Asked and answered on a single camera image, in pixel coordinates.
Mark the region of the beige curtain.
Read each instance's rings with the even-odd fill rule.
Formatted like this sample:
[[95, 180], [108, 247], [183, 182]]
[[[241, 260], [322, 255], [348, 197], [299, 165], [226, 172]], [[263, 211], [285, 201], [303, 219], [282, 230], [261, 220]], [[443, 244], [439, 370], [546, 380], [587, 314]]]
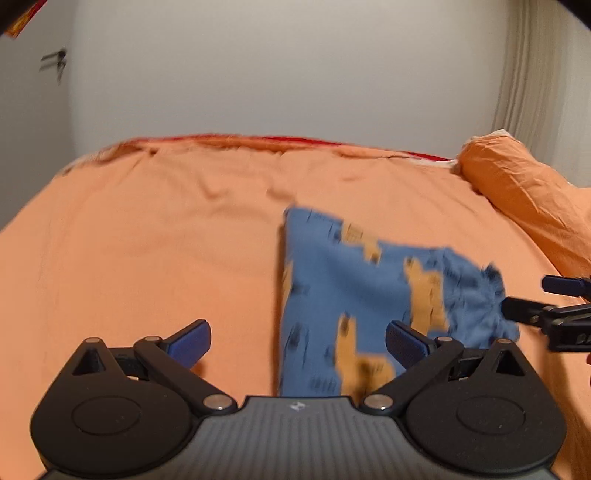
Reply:
[[493, 128], [590, 185], [590, 30], [558, 1], [511, 1]]

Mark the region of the orange bed sheet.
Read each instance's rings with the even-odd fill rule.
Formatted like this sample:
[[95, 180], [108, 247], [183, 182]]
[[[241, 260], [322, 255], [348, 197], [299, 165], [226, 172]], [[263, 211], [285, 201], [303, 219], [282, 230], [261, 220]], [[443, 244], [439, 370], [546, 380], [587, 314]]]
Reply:
[[236, 399], [276, 392], [280, 229], [294, 204], [494, 264], [510, 295], [548, 300], [540, 282], [556, 268], [458, 157], [115, 145], [62, 169], [2, 230], [2, 477], [43, 472], [30, 418], [88, 337], [129, 346], [204, 318], [198, 372]]

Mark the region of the orange pillow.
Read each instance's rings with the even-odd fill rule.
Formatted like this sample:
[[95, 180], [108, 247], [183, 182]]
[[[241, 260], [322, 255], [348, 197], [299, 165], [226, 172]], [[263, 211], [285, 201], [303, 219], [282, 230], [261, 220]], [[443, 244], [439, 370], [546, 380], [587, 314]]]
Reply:
[[463, 176], [568, 277], [590, 275], [590, 189], [536, 160], [504, 130], [474, 137], [458, 162]]

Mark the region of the red mattress edge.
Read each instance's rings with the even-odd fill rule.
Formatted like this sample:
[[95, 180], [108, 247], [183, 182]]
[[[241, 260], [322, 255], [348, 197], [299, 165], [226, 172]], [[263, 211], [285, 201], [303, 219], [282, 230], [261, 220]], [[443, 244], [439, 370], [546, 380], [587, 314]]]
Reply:
[[156, 145], [180, 145], [195, 144], [219, 149], [249, 148], [252, 150], [284, 153], [288, 150], [319, 149], [338, 154], [344, 157], [370, 158], [377, 156], [394, 156], [401, 158], [415, 158], [428, 162], [443, 163], [451, 161], [451, 158], [418, 153], [413, 151], [401, 151], [366, 147], [356, 144], [331, 142], [314, 138], [294, 136], [252, 136], [252, 135], [224, 135], [224, 134], [197, 134], [169, 137], [137, 137], [119, 142], [117, 147], [140, 147]]

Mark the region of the grey door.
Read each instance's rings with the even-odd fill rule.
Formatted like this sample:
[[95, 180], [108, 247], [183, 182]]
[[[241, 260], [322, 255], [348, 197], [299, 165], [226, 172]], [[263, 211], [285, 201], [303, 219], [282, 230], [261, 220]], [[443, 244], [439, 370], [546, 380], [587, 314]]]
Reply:
[[1, 224], [74, 159], [69, 72], [60, 84], [40, 59], [70, 50], [73, 1], [49, 1], [15, 39], [1, 38]]

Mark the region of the blue pants with orange print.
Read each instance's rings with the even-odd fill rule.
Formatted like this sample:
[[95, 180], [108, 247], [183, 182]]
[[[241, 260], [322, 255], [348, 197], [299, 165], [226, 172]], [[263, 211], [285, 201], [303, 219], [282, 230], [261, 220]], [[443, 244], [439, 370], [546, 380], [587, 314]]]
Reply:
[[359, 401], [402, 375], [386, 346], [393, 321], [469, 348], [519, 337], [501, 313], [505, 288], [494, 265], [449, 248], [385, 243], [300, 207], [287, 209], [283, 233], [280, 395]]

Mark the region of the red fu character poster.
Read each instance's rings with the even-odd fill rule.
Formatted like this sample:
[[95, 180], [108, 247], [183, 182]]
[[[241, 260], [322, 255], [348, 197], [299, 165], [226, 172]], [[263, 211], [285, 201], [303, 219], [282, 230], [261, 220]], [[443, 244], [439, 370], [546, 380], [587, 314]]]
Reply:
[[1, 35], [11, 39], [17, 38], [46, 3], [46, 0], [2, 1]]

